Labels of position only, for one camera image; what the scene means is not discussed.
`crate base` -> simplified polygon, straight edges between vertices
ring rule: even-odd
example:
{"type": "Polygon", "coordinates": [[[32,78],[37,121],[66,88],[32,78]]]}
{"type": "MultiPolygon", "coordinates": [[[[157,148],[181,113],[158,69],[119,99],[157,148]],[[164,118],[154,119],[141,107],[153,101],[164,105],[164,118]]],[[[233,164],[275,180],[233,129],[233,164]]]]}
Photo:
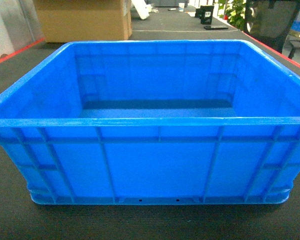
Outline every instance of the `crate base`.
{"type": "Polygon", "coordinates": [[[51,197],[31,194],[31,199],[40,205],[238,205],[238,204],[281,204],[288,200],[290,192],[278,193],[263,199],[250,196],[246,200],[241,196],[229,197],[51,197]]]}

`black box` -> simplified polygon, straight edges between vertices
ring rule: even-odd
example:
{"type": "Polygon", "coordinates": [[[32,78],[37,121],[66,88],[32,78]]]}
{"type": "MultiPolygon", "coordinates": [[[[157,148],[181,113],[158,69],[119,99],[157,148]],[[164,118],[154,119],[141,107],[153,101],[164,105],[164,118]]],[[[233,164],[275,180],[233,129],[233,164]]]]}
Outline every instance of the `black box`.
{"type": "Polygon", "coordinates": [[[215,6],[201,6],[200,9],[202,10],[201,13],[201,24],[211,25],[212,23],[212,15],[214,13],[215,6]]]}

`cup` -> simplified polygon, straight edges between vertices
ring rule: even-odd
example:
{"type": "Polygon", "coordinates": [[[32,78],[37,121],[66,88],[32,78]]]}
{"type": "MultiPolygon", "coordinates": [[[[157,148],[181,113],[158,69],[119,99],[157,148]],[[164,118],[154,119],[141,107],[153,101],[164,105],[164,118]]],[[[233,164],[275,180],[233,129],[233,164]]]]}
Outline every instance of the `cup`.
{"type": "Polygon", "coordinates": [[[185,4],[179,3],[179,12],[183,12],[185,10],[185,4]]]}

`cardboard box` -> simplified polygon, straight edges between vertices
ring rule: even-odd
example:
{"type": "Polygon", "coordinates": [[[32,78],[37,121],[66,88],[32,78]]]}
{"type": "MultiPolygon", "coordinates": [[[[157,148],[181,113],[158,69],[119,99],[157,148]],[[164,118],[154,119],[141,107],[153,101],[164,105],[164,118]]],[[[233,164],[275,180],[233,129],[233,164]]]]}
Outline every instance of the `cardboard box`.
{"type": "Polygon", "coordinates": [[[130,0],[34,0],[48,43],[128,40],[130,0]]]}

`white object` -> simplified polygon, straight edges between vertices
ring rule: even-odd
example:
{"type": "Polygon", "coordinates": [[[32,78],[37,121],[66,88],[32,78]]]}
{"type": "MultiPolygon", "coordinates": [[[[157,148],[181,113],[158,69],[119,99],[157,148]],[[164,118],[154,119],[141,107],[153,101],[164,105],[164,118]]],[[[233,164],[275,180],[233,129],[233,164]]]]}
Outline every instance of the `white object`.
{"type": "Polygon", "coordinates": [[[151,11],[152,11],[152,6],[151,6],[151,4],[147,4],[146,7],[148,8],[148,13],[151,13],[151,11]]]}
{"type": "Polygon", "coordinates": [[[183,12],[185,10],[185,4],[179,3],[179,12],[183,12]]]}
{"type": "Polygon", "coordinates": [[[145,0],[131,0],[131,1],[142,20],[145,20],[150,16],[145,0]]]}
{"type": "Polygon", "coordinates": [[[189,14],[190,17],[196,16],[196,12],[195,11],[189,11],[189,12],[187,12],[187,14],[189,14]]]}

